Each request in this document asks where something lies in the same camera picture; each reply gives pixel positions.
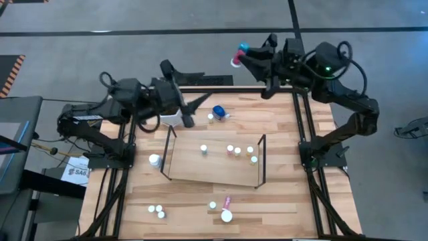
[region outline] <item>white bottle cap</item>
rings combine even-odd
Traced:
[[[150,155],[150,157],[148,157],[148,161],[150,161],[150,164],[154,166],[158,165],[159,159],[160,159],[160,156],[156,154],[152,154]]]
[[[252,162],[252,163],[254,163],[254,164],[255,164],[255,163],[257,163],[257,157],[256,157],[256,156],[253,156],[253,157],[251,158],[251,162]]]
[[[158,218],[165,218],[165,212],[160,211],[160,212],[158,213]]]
[[[223,220],[223,222],[232,221],[232,213],[229,210],[223,210],[221,212],[221,219]]]
[[[217,204],[215,202],[210,202],[209,203],[209,208],[215,209],[215,207],[217,207]]]
[[[154,206],[150,205],[147,210],[148,212],[154,212]]]
[[[156,206],[156,212],[161,212],[163,210],[162,205],[157,205]]]

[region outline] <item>gray floor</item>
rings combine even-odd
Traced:
[[[295,0],[302,28],[428,26],[425,0]],[[47,4],[9,5],[0,18],[4,31],[96,31],[292,27],[285,0],[51,0]],[[158,64],[170,59],[183,72],[232,74],[236,84],[256,84],[243,68],[229,65],[240,41],[258,46],[267,34],[136,35],[98,37],[2,37],[0,54],[26,59],[10,96],[42,95],[60,100],[100,100],[101,71],[115,78],[148,82],[160,76]],[[280,34],[280,39],[293,37]],[[349,41],[354,59],[368,76],[368,94],[381,109],[379,131],[346,142],[349,174],[358,215],[367,236],[426,240],[428,162],[422,140],[393,136],[393,128],[428,115],[428,32],[303,33],[306,51],[322,41]],[[359,89],[362,79],[350,70],[341,80]],[[64,102],[45,101],[37,131],[57,138],[55,119]],[[332,105],[336,122],[350,112]],[[60,144],[66,151],[67,144]],[[58,161],[32,152],[28,167],[53,167]],[[50,224],[38,240],[69,238],[76,224]]]

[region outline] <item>pink label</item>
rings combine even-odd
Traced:
[[[225,199],[225,203],[223,204],[224,210],[229,210],[230,200],[231,200],[230,196],[227,196]]]

